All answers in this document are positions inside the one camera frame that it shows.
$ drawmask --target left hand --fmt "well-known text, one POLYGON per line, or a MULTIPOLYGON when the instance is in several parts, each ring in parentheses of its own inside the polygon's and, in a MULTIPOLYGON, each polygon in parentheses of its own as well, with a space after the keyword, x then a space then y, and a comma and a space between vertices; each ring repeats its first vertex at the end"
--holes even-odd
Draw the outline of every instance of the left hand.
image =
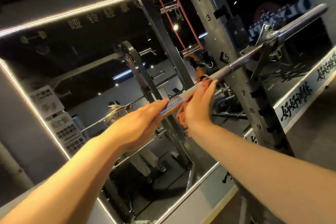
POLYGON ((115 140, 123 152, 137 150, 153 135, 162 120, 160 112, 168 99, 159 100, 131 112, 113 123, 103 134, 115 140))

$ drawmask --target right hand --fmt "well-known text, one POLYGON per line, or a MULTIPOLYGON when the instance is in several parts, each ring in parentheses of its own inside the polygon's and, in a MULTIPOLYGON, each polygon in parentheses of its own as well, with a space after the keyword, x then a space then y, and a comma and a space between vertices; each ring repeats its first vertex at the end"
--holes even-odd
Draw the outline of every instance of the right hand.
POLYGON ((196 129, 212 124, 210 115, 216 82, 213 81, 207 90, 203 87, 197 89, 185 109, 185 122, 191 136, 196 129))

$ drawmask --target person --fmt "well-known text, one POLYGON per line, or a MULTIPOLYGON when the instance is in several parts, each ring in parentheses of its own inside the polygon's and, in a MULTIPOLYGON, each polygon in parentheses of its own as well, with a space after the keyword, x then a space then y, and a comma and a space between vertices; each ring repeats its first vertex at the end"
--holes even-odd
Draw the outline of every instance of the person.
MULTIPOLYGON (((200 87, 185 110, 196 143, 285 223, 336 223, 336 173, 250 143, 213 124, 209 106, 215 83, 207 90, 200 87)), ((86 223, 117 157, 149 140, 167 102, 151 103, 117 120, 0 224, 86 223)))
MULTIPOLYGON (((111 101, 108 104, 108 112, 109 113, 111 113, 111 112, 113 112, 113 111, 115 111, 119 108, 122 108, 119 101, 111 101)), ((121 118, 122 116, 124 116, 127 113, 130 113, 132 111, 132 108, 133 108, 133 105, 129 105, 125 108, 125 111, 120 111, 120 112, 106 118, 105 119, 106 126, 108 126, 108 127, 111 126, 119 118, 121 118)), ((144 158, 149 163, 149 165, 151 165, 153 168, 156 168, 158 170, 158 172, 160 172, 162 174, 166 172, 166 170, 167 170, 166 167, 159 165, 158 157, 155 156, 155 154, 148 147, 145 147, 140 152, 138 152, 137 154, 134 154, 132 156, 133 153, 134 153, 134 151, 127 152, 127 153, 124 154, 124 157, 130 156, 129 161, 132 163, 132 165, 143 176, 145 176, 147 178, 148 183, 153 182, 153 178, 152 178, 152 175, 151 175, 152 172, 142 158, 144 158)))

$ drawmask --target floor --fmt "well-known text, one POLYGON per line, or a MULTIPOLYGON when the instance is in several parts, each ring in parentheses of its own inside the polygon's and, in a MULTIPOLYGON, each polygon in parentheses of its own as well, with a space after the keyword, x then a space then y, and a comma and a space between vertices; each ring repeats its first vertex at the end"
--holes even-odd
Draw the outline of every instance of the floor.
MULTIPOLYGON (((336 171, 336 78, 312 103, 287 133, 297 158, 336 171)), ((238 224, 240 196, 237 193, 212 224, 238 224)))

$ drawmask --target forearm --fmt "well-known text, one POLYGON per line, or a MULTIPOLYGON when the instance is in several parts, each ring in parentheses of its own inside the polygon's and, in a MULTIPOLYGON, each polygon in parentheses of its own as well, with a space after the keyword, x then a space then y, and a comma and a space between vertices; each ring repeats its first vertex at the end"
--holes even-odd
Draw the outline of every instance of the forearm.
POLYGON ((195 141, 286 223, 335 223, 336 175, 260 147, 215 126, 193 133, 195 141))
POLYGON ((121 153, 119 145, 103 135, 90 140, 0 223, 86 223, 121 153))

